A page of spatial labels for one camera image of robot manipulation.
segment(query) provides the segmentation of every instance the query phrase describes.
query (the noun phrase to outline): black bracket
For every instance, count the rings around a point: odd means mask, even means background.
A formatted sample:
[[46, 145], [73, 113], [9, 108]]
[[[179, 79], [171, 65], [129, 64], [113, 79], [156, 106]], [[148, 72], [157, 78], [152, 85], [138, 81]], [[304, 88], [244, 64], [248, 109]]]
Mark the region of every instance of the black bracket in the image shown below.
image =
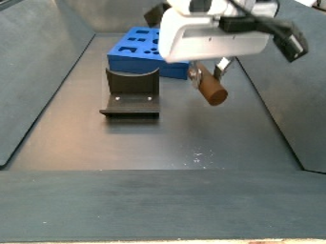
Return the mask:
[[159, 69], [141, 75], [122, 75], [105, 70], [109, 99], [105, 116], [159, 116]]

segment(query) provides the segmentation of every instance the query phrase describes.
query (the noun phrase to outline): wooden cylinder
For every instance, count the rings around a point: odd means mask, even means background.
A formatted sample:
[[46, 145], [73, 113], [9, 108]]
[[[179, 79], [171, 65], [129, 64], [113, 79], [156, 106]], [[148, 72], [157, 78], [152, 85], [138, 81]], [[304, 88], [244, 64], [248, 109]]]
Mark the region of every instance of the wooden cylinder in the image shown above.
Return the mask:
[[197, 68], [201, 71], [201, 83], [199, 86], [199, 91], [208, 104], [211, 106], [216, 106], [225, 101], [228, 97], [228, 92], [201, 63], [197, 63]]

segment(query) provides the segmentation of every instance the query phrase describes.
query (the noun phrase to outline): black holder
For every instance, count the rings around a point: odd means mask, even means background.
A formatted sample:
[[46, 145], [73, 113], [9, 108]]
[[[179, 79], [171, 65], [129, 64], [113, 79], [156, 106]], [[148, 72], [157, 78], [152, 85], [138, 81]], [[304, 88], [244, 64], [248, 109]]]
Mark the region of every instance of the black holder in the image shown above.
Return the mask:
[[159, 69], [141, 75], [122, 75], [105, 70], [109, 99], [105, 116], [159, 116]]

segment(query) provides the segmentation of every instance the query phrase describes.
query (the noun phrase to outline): bin floor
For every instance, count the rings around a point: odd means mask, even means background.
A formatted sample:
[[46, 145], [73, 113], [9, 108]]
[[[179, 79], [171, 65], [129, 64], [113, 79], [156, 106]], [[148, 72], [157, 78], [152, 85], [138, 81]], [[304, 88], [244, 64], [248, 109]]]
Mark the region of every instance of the bin floor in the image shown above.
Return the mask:
[[[189, 81], [160, 77], [159, 119], [106, 119], [105, 53], [120, 34], [98, 34], [20, 144], [5, 170], [299, 170], [237, 63], [229, 97], [209, 107]], [[213, 62], [204, 62], [212, 71]]]

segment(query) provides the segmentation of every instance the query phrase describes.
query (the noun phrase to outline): blue block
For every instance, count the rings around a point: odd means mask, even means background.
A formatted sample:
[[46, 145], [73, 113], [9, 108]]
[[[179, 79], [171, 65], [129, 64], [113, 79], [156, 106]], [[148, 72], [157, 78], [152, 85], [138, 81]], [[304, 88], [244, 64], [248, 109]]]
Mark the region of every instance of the blue block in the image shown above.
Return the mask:
[[157, 52], [159, 29], [133, 27], [108, 51], [110, 71], [146, 73], [159, 68], [159, 75], [187, 79], [188, 62], [168, 64]]

